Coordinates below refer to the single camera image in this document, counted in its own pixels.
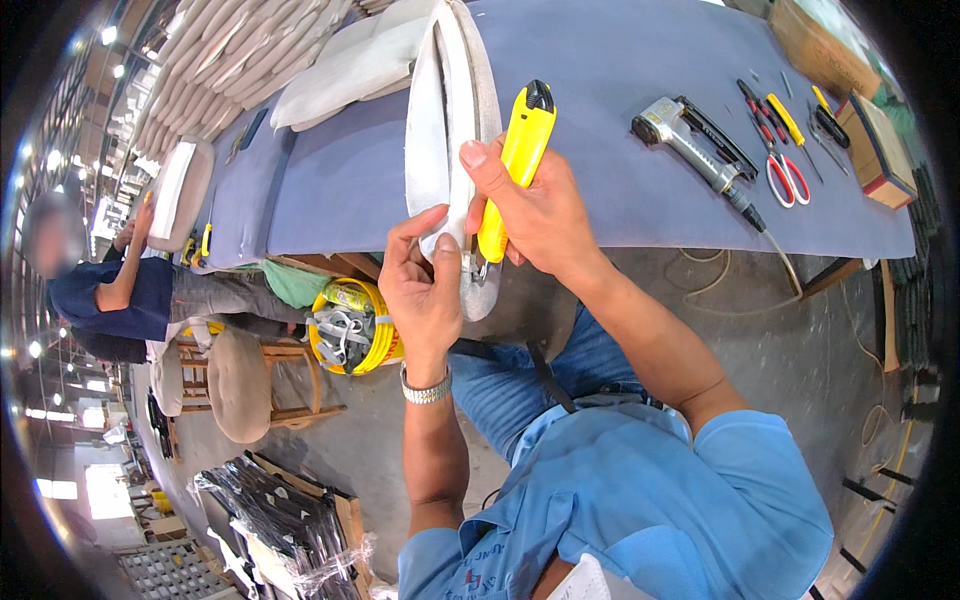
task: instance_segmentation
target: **window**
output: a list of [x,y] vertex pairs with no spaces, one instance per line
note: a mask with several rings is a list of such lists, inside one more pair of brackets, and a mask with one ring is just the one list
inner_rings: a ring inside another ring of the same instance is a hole
[[91,429],[103,429],[107,424],[107,417],[104,415],[104,409],[91,406],[84,410],[84,427]]
[[94,519],[133,516],[130,494],[120,465],[90,465],[86,468],[86,496]]
[[73,413],[59,413],[57,411],[43,411],[38,408],[28,408],[23,411],[23,413],[30,417],[31,419],[47,419],[47,420],[62,420],[65,422],[73,422],[77,417]]
[[49,479],[37,479],[36,488],[40,490],[40,495],[45,498],[56,498],[57,500],[77,499],[76,481],[51,481]]

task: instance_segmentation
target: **blue padded table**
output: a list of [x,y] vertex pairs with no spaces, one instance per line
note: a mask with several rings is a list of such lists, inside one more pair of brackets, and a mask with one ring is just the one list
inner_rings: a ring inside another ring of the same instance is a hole
[[[804,132],[813,95],[763,20],[699,0],[478,0],[468,6],[491,59],[504,126],[530,79],[551,85],[558,116],[550,146],[569,160],[601,246],[771,251],[679,155],[665,146],[647,148],[630,133],[641,110],[661,96],[683,94],[760,167],[754,183],[737,185],[786,252],[913,255],[907,212],[865,197],[855,177],[845,176],[812,139],[806,146],[826,183],[800,148],[778,142],[804,174],[812,200],[786,209],[774,199],[763,173],[766,152],[735,80],[747,81],[757,95],[776,93]],[[267,252],[383,250],[389,228],[406,217],[406,103],[405,92],[356,103],[299,135],[276,197]],[[218,204],[217,214],[224,209]]]
[[268,111],[250,147],[238,152],[230,164],[226,161],[240,131],[262,108],[272,110],[279,97],[278,92],[259,107],[245,111],[213,142],[216,162],[194,226],[203,235],[212,207],[208,268],[231,269],[265,256],[274,203],[297,134],[290,128],[274,132]]

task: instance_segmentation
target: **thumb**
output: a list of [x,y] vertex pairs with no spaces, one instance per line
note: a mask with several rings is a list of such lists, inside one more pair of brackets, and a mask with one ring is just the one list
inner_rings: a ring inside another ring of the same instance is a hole
[[460,247],[449,233],[437,238],[433,252],[433,295],[460,302]]
[[509,211],[522,199],[522,188],[510,178],[496,146],[487,146],[476,140],[464,142],[460,147],[460,162],[477,189],[493,200],[501,212],[505,212],[504,207]]

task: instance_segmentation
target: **blue shirt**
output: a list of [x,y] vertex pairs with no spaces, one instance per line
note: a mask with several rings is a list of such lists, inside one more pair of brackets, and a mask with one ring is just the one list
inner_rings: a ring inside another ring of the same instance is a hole
[[642,404],[548,411],[531,432],[490,508],[404,544],[401,599],[525,599],[554,550],[659,600],[799,598],[827,559],[827,508],[776,415],[715,417],[692,450]]
[[70,324],[87,331],[163,342],[170,322],[173,265],[159,256],[141,258],[130,305],[123,310],[102,312],[93,299],[93,291],[101,283],[112,283],[122,266],[120,261],[85,262],[50,281],[54,307]]

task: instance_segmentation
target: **gray pants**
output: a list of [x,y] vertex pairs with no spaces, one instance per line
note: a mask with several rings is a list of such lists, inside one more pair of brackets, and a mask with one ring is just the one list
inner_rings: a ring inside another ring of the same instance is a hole
[[174,267],[170,323],[216,313],[253,313],[258,317],[283,323],[306,323],[305,312],[306,309],[283,303],[265,282],[215,275],[201,276],[187,269]]

